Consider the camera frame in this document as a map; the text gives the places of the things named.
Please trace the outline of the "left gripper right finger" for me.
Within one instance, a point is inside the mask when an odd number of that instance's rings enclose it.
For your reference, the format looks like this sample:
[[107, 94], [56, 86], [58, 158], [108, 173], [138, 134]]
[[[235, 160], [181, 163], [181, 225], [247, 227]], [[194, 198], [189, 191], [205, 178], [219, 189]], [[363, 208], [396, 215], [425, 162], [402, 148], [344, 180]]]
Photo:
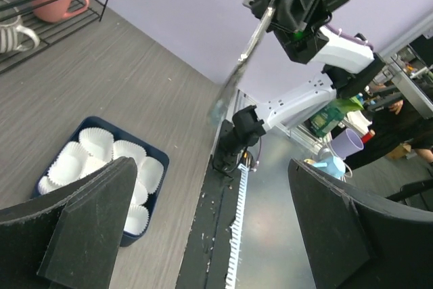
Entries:
[[288, 180], [317, 288], [431, 288], [432, 213], [291, 160]]

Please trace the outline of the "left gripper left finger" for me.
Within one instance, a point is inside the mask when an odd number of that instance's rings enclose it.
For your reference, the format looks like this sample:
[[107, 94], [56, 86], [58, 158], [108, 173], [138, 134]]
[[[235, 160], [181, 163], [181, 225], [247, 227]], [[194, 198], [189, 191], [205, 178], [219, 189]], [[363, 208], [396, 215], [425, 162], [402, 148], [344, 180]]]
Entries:
[[136, 176], [134, 160], [118, 158], [1, 210], [1, 287], [108, 288]]

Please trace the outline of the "dark blue box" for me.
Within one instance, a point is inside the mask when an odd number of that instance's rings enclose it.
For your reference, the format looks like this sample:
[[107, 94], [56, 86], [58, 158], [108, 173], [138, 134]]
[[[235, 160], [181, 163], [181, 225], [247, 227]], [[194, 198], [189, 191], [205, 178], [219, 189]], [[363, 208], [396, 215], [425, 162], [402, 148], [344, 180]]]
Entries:
[[78, 181], [120, 157], [132, 158], [137, 165], [137, 178], [120, 242], [122, 247], [128, 247], [148, 228], [169, 158], [158, 148], [108, 121], [97, 116], [85, 118], [45, 169], [31, 197]]

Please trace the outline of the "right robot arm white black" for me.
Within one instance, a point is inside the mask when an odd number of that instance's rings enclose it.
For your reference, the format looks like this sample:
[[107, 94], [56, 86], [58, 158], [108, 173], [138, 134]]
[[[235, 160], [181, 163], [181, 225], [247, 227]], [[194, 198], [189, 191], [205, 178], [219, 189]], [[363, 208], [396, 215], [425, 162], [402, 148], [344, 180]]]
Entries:
[[[209, 112], [209, 119], [221, 126], [211, 160], [214, 170], [230, 175], [268, 130], [283, 121], [298, 126], [332, 100], [354, 97], [383, 69], [384, 60], [363, 35], [349, 36], [329, 27], [333, 12], [348, 1], [244, 0], [259, 23]], [[268, 32], [292, 62], [318, 62], [323, 68], [278, 99], [247, 106], [227, 119], [237, 86]]]

